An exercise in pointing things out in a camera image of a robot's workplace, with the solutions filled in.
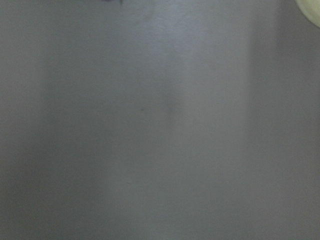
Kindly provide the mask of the cream rabbit serving tray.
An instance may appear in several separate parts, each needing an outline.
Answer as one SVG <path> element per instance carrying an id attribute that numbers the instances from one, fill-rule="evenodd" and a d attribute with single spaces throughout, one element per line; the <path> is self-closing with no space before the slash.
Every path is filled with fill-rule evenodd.
<path id="1" fill-rule="evenodd" d="M 320 0 L 296 0 L 296 3 L 303 15 L 320 27 Z"/>

